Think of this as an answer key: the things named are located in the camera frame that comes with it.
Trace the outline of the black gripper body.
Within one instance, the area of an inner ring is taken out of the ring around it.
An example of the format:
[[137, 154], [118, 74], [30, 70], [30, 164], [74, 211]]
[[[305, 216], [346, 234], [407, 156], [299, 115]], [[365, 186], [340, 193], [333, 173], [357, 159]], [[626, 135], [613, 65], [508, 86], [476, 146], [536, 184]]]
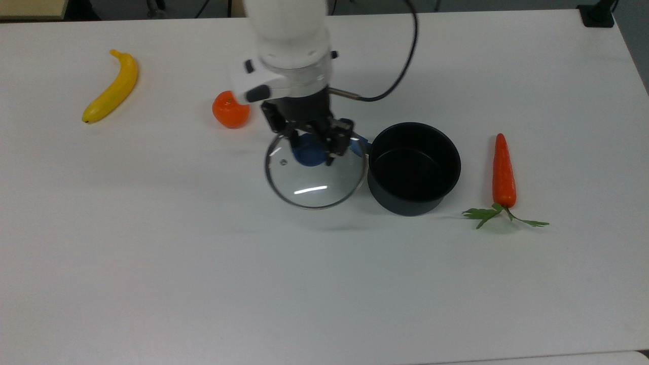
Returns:
[[325, 132], [331, 129], [333, 114], [327, 90], [306, 97], [284, 97], [261, 103], [261, 111], [274, 133], [285, 131], [290, 123], [295, 129]]

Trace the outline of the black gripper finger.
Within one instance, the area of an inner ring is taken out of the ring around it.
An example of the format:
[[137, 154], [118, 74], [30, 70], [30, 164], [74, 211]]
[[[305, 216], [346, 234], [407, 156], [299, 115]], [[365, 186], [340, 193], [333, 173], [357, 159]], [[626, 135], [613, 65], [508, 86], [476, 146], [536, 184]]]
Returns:
[[331, 166], [336, 157], [345, 155], [353, 133], [354, 122], [350, 119], [316, 120], [314, 136], [324, 151], [326, 166]]
[[283, 130], [283, 138], [287, 139], [292, 152], [299, 152], [302, 148], [301, 135], [299, 130], [295, 129], [294, 126], [287, 126]]

